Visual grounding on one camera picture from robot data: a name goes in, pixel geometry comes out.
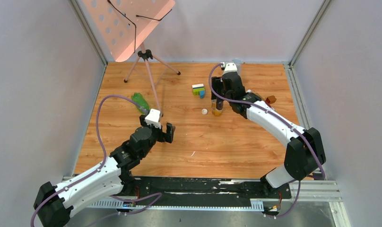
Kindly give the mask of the yellow blue milk tea bottle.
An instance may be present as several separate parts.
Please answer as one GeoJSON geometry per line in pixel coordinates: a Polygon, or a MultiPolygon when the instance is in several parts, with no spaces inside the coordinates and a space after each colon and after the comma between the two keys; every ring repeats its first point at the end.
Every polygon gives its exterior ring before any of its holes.
{"type": "Polygon", "coordinates": [[[211,110],[214,116],[220,116],[223,111],[223,103],[222,99],[216,98],[211,100],[211,110]]]}

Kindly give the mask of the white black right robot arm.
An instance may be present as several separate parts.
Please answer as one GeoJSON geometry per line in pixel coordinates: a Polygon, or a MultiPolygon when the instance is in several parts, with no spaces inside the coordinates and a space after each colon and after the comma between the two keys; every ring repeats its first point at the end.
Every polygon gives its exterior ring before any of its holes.
{"type": "Polygon", "coordinates": [[[259,95],[246,91],[238,73],[228,72],[221,77],[209,77],[212,98],[229,102],[232,110],[272,134],[286,148],[283,164],[265,174],[261,193],[273,197],[279,188],[292,181],[301,181],[320,169],[326,177],[326,162],[321,135],[317,129],[305,129],[274,111],[259,95]]]}

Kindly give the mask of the pink music stand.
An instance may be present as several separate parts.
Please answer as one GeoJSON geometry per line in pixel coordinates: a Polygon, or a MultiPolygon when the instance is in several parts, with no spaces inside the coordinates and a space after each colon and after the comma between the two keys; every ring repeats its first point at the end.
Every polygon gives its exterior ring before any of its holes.
{"type": "Polygon", "coordinates": [[[150,60],[157,60],[177,75],[181,72],[152,53],[144,41],[172,11],[173,0],[81,0],[80,5],[93,20],[115,62],[124,62],[133,54],[145,63],[158,110],[161,105],[153,80],[150,60]]]}

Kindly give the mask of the green plastic bottle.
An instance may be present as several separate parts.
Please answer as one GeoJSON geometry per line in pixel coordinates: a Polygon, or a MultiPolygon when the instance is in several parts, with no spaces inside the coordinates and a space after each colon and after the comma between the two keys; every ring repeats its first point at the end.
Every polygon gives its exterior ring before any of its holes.
{"type": "Polygon", "coordinates": [[[145,98],[143,97],[143,95],[141,93],[137,93],[135,92],[132,96],[131,96],[131,99],[132,101],[134,101],[135,103],[137,103],[139,107],[137,107],[138,111],[143,114],[144,111],[143,110],[146,110],[146,111],[149,111],[150,110],[150,107],[149,107],[149,104],[148,102],[145,100],[145,98]]]}

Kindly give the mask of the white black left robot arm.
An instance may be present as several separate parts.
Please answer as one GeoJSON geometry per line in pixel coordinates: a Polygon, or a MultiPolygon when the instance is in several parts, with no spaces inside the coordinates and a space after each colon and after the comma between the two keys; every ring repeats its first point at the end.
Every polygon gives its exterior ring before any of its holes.
{"type": "Polygon", "coordinates": [[[172,143],[176,127],[166,124],[163,131],[159,117],[151,113],[139,117],[138,127],[99,164],[70,180],[53,185],[42,184],[34,202],[33,226],[38,217],[44,227],[62,227],[79,211],[107,196],[135,191],[131,170],[140,164],[157,142],[172,143]]]}

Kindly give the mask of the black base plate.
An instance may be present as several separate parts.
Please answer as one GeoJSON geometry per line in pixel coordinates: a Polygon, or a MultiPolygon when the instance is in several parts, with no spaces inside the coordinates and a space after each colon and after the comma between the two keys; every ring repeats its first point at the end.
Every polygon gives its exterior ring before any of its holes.
{"type": "Polygon", "coordinates": [[[265,191],[260,180],[228,178],[186,178],[137,176],[129,188],[117,195],[143,198],[162,193],[156,206],[176,207],[247,207],[251,199],[290,199],[289,185],[265,191]]]}

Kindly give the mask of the clear blue detergent bottle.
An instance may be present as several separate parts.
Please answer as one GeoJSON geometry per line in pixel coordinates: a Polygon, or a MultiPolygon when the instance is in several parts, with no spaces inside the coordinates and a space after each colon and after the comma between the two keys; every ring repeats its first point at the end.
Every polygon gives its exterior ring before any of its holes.
{"type": "Polygon", "coordinates": [[[242,70],[242,61],[240,59],[233,59],[232,60],[234,62],[234,64],[236,65],[237,67],[237,73],[238,75],[240,76],[241,75],[241,70],[242,70]]]}

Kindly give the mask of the coloured toy brick stack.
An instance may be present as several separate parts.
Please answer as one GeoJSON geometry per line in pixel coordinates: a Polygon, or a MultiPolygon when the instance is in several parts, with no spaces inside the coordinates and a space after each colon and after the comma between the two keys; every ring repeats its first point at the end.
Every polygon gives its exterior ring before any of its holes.
{"type": "Polygon", "coordinates": [[[206,90],[203,83],[192,85],[192,93],[194,96],[199,96],[201,99],[205,97],[206,90]]]}

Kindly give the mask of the brown small block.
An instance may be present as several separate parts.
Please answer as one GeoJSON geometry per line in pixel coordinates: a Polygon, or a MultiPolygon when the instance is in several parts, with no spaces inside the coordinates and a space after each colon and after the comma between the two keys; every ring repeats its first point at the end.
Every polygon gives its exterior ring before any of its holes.
{"type": "Polygon", "coordinates": [[[277,100],[277,98],[274,95],[272,95],[272,96],[266,97],[265,102],[267,104],[271,105],[271,104],[275,103],[276,100],[277,100]]]}

